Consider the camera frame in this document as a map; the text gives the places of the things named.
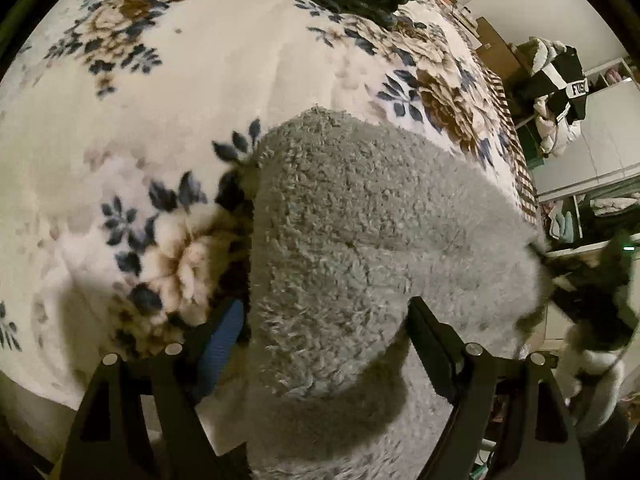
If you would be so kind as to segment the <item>brown checkered blanket edge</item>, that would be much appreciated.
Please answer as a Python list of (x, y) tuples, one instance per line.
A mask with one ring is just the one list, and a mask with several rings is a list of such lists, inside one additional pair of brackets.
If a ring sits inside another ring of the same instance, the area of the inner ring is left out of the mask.
[(526, 165), (522, 144), (518, 138), (515, 125), (506, 100), (501, 78), (493, 72), (480, 57), (473, 53), (473, 58), (483, 74), (492, 104), (497, 111), (501, 133), (499, 139), (508, 154), (508, 162), (515, 180), (515, 191), (518, 194), (523, 218), (532, 226), (538, 226), (537, 191)]

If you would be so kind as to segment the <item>floral bed blanket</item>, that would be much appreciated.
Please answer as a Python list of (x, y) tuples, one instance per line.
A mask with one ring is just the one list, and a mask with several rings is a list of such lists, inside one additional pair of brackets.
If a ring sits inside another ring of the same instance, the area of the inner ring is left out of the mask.
[(522, 214), (464, 29), (311, 0), (58, 0), (1, 83), (1, 369), (73, 408), (208, 307), (255, 145), (313, 106), (425, 136)]

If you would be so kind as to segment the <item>black and white jacket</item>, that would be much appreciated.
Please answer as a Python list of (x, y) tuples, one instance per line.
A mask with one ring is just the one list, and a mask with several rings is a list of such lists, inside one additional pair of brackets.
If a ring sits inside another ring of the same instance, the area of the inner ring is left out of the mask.
[(534, 112), (539, 151), (560, 157), (582, 134), (589, 82), (577, 50), (559, 40), (531, 36), (512, 47), (527, 77), (515, 95)]

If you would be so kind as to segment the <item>white wardrobe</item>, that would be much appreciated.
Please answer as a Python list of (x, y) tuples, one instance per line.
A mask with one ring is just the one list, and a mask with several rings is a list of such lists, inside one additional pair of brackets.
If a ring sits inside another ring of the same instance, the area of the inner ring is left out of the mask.
[(533, 169), (556, 248), (601, 243), (620, 224), (639, 229), (639, 72), (614, 58), (588, 70), (587, 82), (577, 139)]

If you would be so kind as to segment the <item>white nightstand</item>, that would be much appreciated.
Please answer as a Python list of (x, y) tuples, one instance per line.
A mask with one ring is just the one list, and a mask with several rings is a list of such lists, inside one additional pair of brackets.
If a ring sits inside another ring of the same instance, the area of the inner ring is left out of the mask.
[(460, 22), (472, 35), (478, 36), (477, 21), (473, 12), (469, 8), (472, 0), (444, 0), (450, 6), (451, 14)]

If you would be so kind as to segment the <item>brown cardboard box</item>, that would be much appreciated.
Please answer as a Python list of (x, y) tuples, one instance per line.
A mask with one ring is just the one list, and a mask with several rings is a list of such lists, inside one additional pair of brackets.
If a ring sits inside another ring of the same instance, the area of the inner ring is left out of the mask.
[(511, 47), (484, 16), (480, 16), (476, 21), (478, 36), (480, 36), (480, 47), (476, 49), (476, 53), (483, 63), (507, 86), (525, 79), (526, 70), (518, 62)]

